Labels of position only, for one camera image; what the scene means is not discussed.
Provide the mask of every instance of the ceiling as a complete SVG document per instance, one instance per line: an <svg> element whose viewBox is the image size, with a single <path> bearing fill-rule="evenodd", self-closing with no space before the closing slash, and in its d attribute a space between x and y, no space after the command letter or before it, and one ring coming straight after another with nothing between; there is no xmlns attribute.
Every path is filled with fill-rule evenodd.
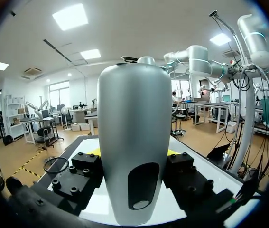
<svg viewBox="0 0 269 228"><path fill-rule="evenodd" d="M77 3L84 5L89 24L62 31L52 14ZM10 64L0 71L0 81L6 77L21 80L29 67L43 71L41 83L48 78L51 83L67 80L69 72L72 78L91 76L121 62L120 56L148 55L161 60L165 53L190 45L205 46L209 59L228 62L222 56L228 45L218 47L209 41L221 33L208 17L215 9L238 34L237 19L250 13L244 1L234 0L24 0L12 9L16 15L8 15L0 28L0 62ZM236 49L233 41L230 44ZM79 52L90 49L99 49L102 57L86 62Z"/></svg>

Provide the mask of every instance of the white table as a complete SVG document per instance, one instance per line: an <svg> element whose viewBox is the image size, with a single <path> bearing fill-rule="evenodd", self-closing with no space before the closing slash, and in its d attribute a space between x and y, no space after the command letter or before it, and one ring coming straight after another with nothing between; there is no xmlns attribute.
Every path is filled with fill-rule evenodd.
<svg viewBox="0 0 269 228"><path fill-rule="evenodd" d="M90 125L91 135L95 135L94 124L93 124L93 120L95 120L95 119L97 119L97 111L92 112L92 113L88 114L87 116L85 116L85 120L88 120L89 125Z"/></svg>
<svg viewBox="0 0 269 228"><path fill-rule="evenodd" d="M27 137L26 133L24 133L26 143L35 144L34 135L33 135L32 129L31 129L31 123L35 122L37 120L39 120L39 117L30 118L28 120L19 122L20 124L24 125L28 129L29 137Z"/></svg>
<svg viewBox="0 0 269 228"><path fill-rule="evenodd" d="M98 149L99 147L99 139L97 136L80 136L61 156L68 158L71 165L71 158L78 152L88 153ZM237 194L242 187L242 183L239 180L218 168L205 157L199 155L173 137L170 137L169 149L178 153L186 152L193 157L194 166L197 167L197 170L204 175L205 178L212 179L214 181L213 191L215 193L219 193L225 188L228 188L232 193ZM50 174L46 173L40 179L39 183L47 187L49 190L52 190L51 180L52 178L50 178ZM224 222L225 226L235 227L251 212L257 203L258 200L250 200L245 206L240 207ZM102 180L100 187L94 190L88 206L85 210L81 211L79 217L103 224L119 225L114 217L104 179ZM162 183L151 219L142 226L162 224L185 217L186 213L179 208L171 189L167 189L164 183Z"/></svg>
<svg viewBox="0 0 269 228"><path fill-rule="evenodd" d="M201 103L201 102L197 102L197 103L194 103L193 104L194 108L195 108L195 125L198 125L198 124L203 124L205 123L205 108L206 107L209 107L209 108L218 108L218 119L215 120L215 119L211 119L211 121L213 122L217 122L217 125L216 125L216 132L221 132L223 131L226 127L227 127L227 122L228 122L228 112L229 112L229 106L230 106L230 103ZM203 108L203 120L202 121L199 121L199 122L196 122L196 117L197 117L197 114L198 114L198 107L204 107ZM225 113L225 122L221 122L221 111L222 111L222 108L225 108L226 109L226 113Z"/></svg>

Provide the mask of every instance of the window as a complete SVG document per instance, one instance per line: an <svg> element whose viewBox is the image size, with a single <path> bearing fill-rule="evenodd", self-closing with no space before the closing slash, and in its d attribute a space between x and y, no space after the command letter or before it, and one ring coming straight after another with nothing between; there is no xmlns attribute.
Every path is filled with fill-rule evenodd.
<svg viewBox="0 0 269 228"><path fill-rule="evenodd" d="M190 84L187 80L171 80L171 89L176 92L179 98L190 96Z"/></svg>
<svg viewBox="0 0 269 228"><path fill-rule="evenodd" d="M52 84L50 90L50 104L57 108L58 105L70 107L69 81Z"/></svg>

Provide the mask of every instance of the yellow sticker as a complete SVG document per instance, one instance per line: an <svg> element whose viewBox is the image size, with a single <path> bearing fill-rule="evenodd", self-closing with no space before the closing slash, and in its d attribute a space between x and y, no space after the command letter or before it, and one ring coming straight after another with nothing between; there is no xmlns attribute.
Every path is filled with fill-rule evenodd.
<svg viewBox="0 0 269 228"><path fill-rule="evenodd" d="M96 149L96 150L94 150L94 151L90 151L90 152L88 152L87 154L91 154L91 153L93 153L93 154L95 154L95 155L98 155L98 156L101 156L101 149L98 148L98 149ZM170 156L170 155L172 155L172 154L179 154L179 153L178 153L178 152L175 152L175 151L172 151L172 150L168 150L167 155Z"/></svg>

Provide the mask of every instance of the person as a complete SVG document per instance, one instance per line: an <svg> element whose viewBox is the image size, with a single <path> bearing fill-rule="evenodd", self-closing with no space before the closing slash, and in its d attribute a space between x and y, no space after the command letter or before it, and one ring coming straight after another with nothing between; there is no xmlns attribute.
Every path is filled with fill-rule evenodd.
<svg viewBox="0 0 269 228"><path fill-rule="evenodd" d="M176 97L176 92L172 92L172 107L176 108L177 104L179 103L178 98Z"/></svg>

